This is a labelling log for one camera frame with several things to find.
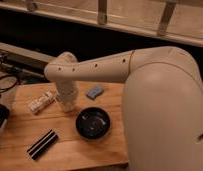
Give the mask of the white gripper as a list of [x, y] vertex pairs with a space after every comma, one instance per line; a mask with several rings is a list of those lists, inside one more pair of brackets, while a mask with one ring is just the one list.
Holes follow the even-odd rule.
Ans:
[[63, 112], [70, 112], [75, 109], [76, 106], [75, 99], [61, 98], [60, 96], [58, 96], [57, 100]]

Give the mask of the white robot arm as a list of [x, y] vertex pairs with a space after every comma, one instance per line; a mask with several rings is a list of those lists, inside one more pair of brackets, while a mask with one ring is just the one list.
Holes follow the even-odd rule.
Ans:
[[79, 62], [64, 52], [46, 78], [71, 110], [77, 81], [121, 83], [129, 171], [203, 171], [203, 81], [185, 50], [155, 47]]

